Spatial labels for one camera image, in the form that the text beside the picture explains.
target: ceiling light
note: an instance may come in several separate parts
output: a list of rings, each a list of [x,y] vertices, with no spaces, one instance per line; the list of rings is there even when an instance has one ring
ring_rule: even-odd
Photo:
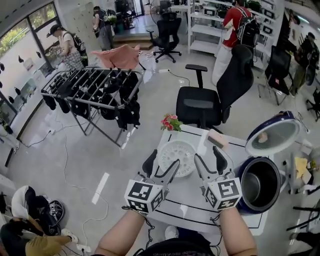
[[[301,21],[303,21],[303,22],[305,22],[305,23],[309,24],[309,21],[307,21],[305,18],[302,18],[302,17],[301,17],[301,16],[299,16],[299,15],[298,15],[298,18],[299,18]]]

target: orange cloth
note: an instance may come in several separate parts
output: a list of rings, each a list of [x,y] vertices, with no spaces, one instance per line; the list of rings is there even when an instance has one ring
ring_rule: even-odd
[[[124,44],[118,48],[105,51],[92,51],[98,56],[103,65],[109,68],[134,69],[139,64],[140,45],[135,48]]]

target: black inner pot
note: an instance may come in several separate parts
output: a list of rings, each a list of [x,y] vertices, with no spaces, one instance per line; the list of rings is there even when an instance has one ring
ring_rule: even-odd
[[[253,206],[253,210],[271,207],[278,198],[278,186],[277,172],[268,162],[256,161],[243,172],[242,196],[249,207]]]

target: drying rack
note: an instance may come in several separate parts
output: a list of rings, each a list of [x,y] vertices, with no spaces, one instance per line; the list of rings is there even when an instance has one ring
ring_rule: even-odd
[[[91,84],[87,84],[89,82],[89,80],[97,72],[100,72],[100,74],[94,79],[94,81]],[[126,77],[124,78],[122,84],[119,86],[117,91],[109,94],[112,97],[112,99],[110,100],[110,102],[108,104],[103,104],[100,102],[102,97],[100,97],[98,102],[92,100],[93,97],[98,93],[98,91],[100,89],[103,89],[107,85],[108,80],[110,80],[111,78],[117,79],[123,73],[125,73]],[[120,89],[124,86],[126,80],[129,78],[129,76],[132,73],[135,73],[137,75],[138,82],[136,83],[135,87],[133,88],[133,90],[130,93],[127,100],[124,101],[123,104],[121,104],[119,101],[117,101],[116,97],[119,94]],[[88,79],[86,79],[84,81],[83,78],[87,75],[89,75],[89,77],[88,77]],[[102,75],[105,75],[106,77],[103,79],[103,81],[100,84],[97,84],[97,80]],[[60,94],[60,92],[58,90],[59,88],[56,86],[56,84],[62,84],[62,83],[68,82],[68,81],[70,82],[74,78],[77,78],[77,76],[79,76],[79,78],[77,79],[77,81],[74,83],[74,85],[71,88],[71,90],[73,90],[75,87],[78,86],[76,93],[74,94],[74,96],[63,97]],[[113,105],[111,105],[113,103],[113,101],[116,102],[116,106],[117,106],[118,110],[125,108],[126,105],[129,104],[130,101],[135,96],[135,94],[139,88],[139,85],[141,84],[142,78],[143,78],[143,75],[139,71],[134,71],[131,69],[120,69],[120,68],[87,67],[87,68],[84,68],[81,70],[60,71],[60,72],[57,72],[50,79],[50,81],[42,88],[41,94],[43,96],[64,99],[67,103],[67,106],[68,106],[70,112],[72,113],[74,119],[76,120],[77,124],[79,125],[80,129],[82,130],[82,132],[85,136],[88,135],[86,132],[87,132],[89,126],[92,125],[99,132],[101,132],[104,136],[106,136],[111,142],[113,142],[114,144],[116,144],[120,148],[121,145],[118,143],[118,140],[120,138],[121,133],[123,132],[123,129],[120,129],[116,139],[112,139],[100,127],[98,127],[98,125],[96,123],[94,123],[93,120],[96,117],[96,115],[99,114],[100,108],[115,110],[115,107]],[[96,88],[96,89],[95,89],[94,93],[91,94],[88,92],[88,90],[91,89],[92,87]],[[83,99],[85,95],[89,96],[89,100]],[[88,125],[85,128],[83,128],[81,126],[81,124],[77,118],[77,115],[74,113],[74,111],[72,109],[72,102],[73,101],[87,104],[88,118],[85,118],[85,119],[88,121]]]

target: grey floor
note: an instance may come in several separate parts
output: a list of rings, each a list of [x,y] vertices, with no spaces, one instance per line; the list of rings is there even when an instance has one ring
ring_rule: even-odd
[[[195,72],[186,70],[185,65],[203,65],[208,67],[208,72],[203,74],[204,87],[216,89],[211,83],[215,58],[211,54],[195,51],[188,54],[185,46],[179,45],[178,50],[182,51],[182,56],[175,56],[176,63],[163,57],[156,64],[152,54],[150,57],[145,52],[140,56],[141,63],[148,69],[144,73],[138,95],[141,125],[131,134],[124,149],[116,147],[96,129],[89,136],[84,136],[79,127],[67,127],[76,124],[73,116],[70,113],[63,114],[59,108],[51,111],[45,104],[39,108],[22,135],[23,142],[29,145],[43,139],[49,130],[58,131],[62,125],[66,127],[30,148],[22,145],[9,163],[7,176],[17,187],[30,185],[39,194],[61,200],[67,210],[63,224],[79,237],[82,244],[86,243],[83,223],[88,219],[101,219],[106,214],[107,206],[102,199],[96,205],[92,203],[104,173],[109,174],[101,193],[108,202],[107,217],[102,221],[90,220],[84,225],[88,245],[93,249],[102,235],[124,214],[121,206],[125,204],[123,196],[128,180],[136,176],[143,162],[157,147],[162,135],[160,121],[163,115],[175,113],[178,91],[180,87],[188,86],[189,82],[184,78],[153,71],[170,69],[177,76],[188,78],[191,86],[197,86]],[[255,77],[259,75],[258,71],[254,73]],[[307,139],[314,145],[320,145],[319,124],[315,123],[313,114],[305,106],[310,92],[304,88],[295,100],[287,97],[281,106],[277,106],[275,99],[269,97],[267,91],[262,98],[258,97],[258,82],[256,78],[252,88],[232,105],[228,121],[218,128],[226,135],[246,139],[254,128],[280,110],[291,110],[294,113],[299,111],[303,122],[311,130]],[[115,121],[100,118],[97,123],[113,138],[117,136],[119,128]],[[127,138],[124,133],[120,142],[125,142]],[[275,156],[278,166],[287,157],[286,154],[288,152]],[[87,189],[72,187],[66,182]],[[285,230],[297,222],[299,216],[292,210],[292,206],[300,205],[300,201],[301,196],[289,196],[287,189],[280,195],[269,211],[263,234],[256,237],[259,256],[288,254],[289,233]],[[153,243],[162,241],[167,225],[154,220],[151,223],[156,226],[151,232]],[[145,247],[147,230],[144,225],[129,255],[133,255],[138,248]]]

